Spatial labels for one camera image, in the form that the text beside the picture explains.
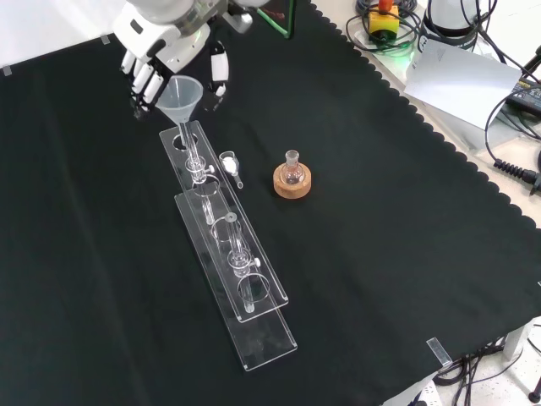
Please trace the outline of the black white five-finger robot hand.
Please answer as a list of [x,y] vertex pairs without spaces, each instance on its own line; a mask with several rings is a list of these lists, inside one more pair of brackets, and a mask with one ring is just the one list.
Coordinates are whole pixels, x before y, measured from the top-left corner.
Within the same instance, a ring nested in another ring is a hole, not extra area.
[[227,12],[227,1],[127,1],[113,23],[125,47],[121,62],[130,80],[131,105],[138,119],[153,110],[168,80],[210,48],[211,82],[207,109],[221,103],[229,79],[223,44],[211,37],[210,25]]

